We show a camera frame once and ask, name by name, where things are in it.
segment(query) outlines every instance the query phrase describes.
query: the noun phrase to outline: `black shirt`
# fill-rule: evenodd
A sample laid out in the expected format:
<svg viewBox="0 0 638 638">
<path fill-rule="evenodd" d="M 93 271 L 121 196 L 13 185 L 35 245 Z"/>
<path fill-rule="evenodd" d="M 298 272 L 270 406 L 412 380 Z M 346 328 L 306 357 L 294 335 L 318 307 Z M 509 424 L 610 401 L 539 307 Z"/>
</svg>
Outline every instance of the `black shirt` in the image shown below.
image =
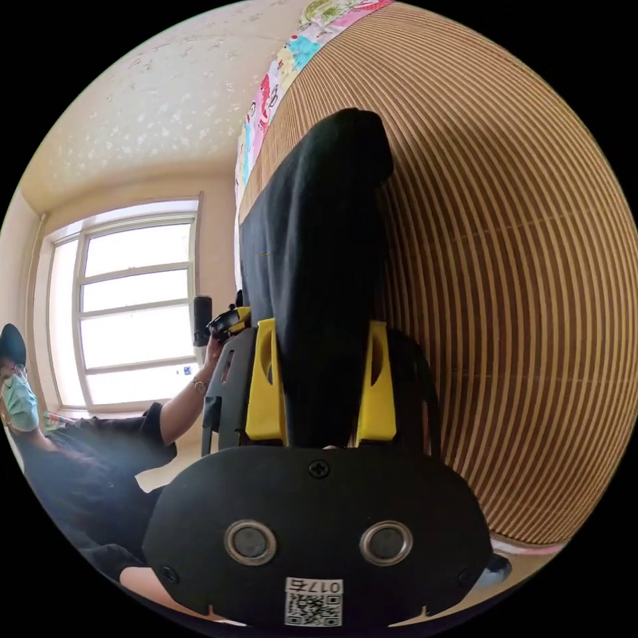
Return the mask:
<svg viewBox="0 0 638 638">
<path fill-rule="evenodd" d="M 144 492 L 136 475 L 172 461 L 160 432 L 161 405 L 141 417 L 81 419 L 47 435 L 60 452 L 21 446 L 25 476 L 45 510 L 80 553 L 118 581 L 144 566 L 142 542 L 161 488 Z"/>
</svg>

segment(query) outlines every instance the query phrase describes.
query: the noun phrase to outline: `hand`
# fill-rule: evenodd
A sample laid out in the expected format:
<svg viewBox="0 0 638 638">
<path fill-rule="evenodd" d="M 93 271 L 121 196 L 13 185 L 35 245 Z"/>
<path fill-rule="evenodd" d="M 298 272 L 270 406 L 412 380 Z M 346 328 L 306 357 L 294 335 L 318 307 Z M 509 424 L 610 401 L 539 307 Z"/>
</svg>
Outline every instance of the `hand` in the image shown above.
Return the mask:
<svg viewBox="0 0 638 638">
<path fill-rule="evenodd" d="M 219 356 L 221 355 L 223 347 L 223 344 L 214 337 L 211 337 L 208 341 L 206 356 L 204 357 L 203 372 L 210 374 L 211 377 L 215 371 L 215 367 L 217 366 L 217 361 L 219 361 Z"/>
</svg>

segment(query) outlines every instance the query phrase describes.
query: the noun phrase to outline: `face mask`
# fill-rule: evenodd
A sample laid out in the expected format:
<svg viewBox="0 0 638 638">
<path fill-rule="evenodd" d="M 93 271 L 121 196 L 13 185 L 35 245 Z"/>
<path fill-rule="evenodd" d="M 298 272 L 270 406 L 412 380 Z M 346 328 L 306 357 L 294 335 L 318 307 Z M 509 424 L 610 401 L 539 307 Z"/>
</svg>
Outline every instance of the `face mask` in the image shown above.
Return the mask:
<svg viewBox="0 0 638 638">
<path fill-rule="evenodd" d="M 20 432 L 31 432 L 38 427 L 38 400 L 22 372 L 14 372 L 3 381 L 2 398 L 12 427 Z"/>
</svg>

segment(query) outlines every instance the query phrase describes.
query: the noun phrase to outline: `textured ceiling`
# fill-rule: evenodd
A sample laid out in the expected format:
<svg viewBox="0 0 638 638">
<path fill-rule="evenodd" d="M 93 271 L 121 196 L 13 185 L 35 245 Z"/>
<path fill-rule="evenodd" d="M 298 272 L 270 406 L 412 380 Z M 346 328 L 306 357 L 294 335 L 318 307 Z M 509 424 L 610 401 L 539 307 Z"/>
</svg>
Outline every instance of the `textured ceiling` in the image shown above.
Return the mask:
<svg viewBox="0 0 638 638">
<path fill-rule="evenodd" d="M 241 121 L 309 0 L 248 0 L 151 38 L 98 77 L 33 156 L 22 192 L 42 213 L 132 176 L 235 164 Z"/>
</svg>

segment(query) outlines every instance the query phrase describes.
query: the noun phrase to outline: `qr code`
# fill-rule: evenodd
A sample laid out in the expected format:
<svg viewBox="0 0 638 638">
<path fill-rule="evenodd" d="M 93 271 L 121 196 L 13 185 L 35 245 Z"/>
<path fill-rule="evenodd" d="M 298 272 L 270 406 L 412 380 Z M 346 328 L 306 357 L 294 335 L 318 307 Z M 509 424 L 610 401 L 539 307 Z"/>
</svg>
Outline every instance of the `qr code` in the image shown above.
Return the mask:
<svg viewBox="0 0 638 638">
<path fill-rule="evenodd" d="M 342 594 L 341 581 L 288 579 L 285 623 L 297 627 L 341 626 Z"/>
</svg>

